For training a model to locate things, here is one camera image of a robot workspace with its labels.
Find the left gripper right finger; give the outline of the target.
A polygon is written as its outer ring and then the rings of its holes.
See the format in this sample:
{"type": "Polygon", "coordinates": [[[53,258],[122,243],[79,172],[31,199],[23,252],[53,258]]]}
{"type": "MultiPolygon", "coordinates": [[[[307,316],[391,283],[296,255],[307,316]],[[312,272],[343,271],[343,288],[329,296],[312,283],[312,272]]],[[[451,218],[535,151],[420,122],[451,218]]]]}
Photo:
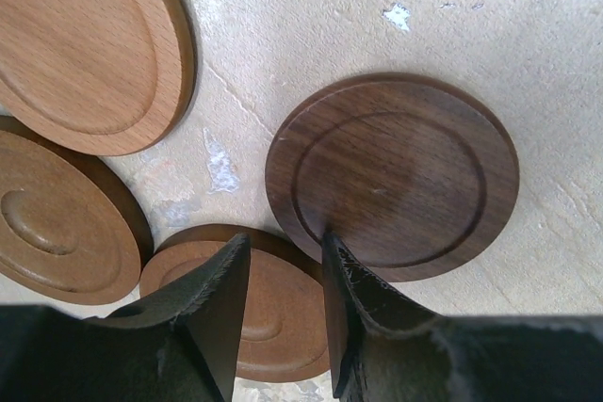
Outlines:
{"type": "Polygon", "coordinates": [[[598,315],[445,316],[322,238],[334,397],[341,401],[598,401],[598,315]]]}

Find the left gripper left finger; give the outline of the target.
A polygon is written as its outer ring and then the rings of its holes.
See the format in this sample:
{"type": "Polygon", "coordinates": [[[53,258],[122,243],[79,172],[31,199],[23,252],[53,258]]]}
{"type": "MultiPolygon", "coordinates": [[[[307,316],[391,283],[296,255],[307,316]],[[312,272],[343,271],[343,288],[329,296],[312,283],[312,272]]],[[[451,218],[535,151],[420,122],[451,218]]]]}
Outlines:
{"type": "Polygon", "coordinates": [[[2,306],[2,400],[231,400],[250,266],[251,240],[239,233],[105,318],[2,306]]]}

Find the brown ringed coaster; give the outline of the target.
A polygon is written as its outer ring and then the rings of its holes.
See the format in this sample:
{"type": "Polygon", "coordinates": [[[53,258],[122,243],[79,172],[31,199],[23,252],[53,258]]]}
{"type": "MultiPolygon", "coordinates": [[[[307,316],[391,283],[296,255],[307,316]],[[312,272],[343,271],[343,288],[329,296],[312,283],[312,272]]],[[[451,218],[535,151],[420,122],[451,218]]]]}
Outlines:
{"type": "Polygon", "coordinates": [[[1,272],[81,305],[130,294],[154,252],[138,201],[96,156],[1,119],[1,272]]]}
{"type": "Polygon", "coordinates": [[[229,224],[185,229],[166,239],[143,268],[141,295],[203,264],[238,233],[250,237],[252,259],[237,376],[285,383],[325,373],[330,362],[321,269],[282,237],[229,224]]]}

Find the dark walnut coaster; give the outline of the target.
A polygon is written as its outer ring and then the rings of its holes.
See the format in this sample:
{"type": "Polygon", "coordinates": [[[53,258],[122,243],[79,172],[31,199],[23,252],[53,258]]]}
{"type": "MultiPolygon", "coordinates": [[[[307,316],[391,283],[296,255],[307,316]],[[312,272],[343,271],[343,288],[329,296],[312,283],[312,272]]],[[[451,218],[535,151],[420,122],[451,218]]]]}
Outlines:
{"type": "Polygon", "coordinates": [[[502,233],[520,182],[496,115],[445,82],[369,73],[321,88],[284,120],[265,185],[284,233],[314,259],[336,234],[389,282],[450,272],[502,233]]]}

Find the light wood coaster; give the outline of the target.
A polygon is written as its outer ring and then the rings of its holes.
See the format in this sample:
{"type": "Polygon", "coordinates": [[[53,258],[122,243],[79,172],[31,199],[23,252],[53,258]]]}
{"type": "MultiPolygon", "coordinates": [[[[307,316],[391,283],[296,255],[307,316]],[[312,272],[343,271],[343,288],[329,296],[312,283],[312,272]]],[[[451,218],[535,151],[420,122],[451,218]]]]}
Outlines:
{"type": "Polygon", "coordinates": [[[181,0],[1,0],[1,102],[57,144],[145,150],[184,117],[195,49],[181,0]]]}

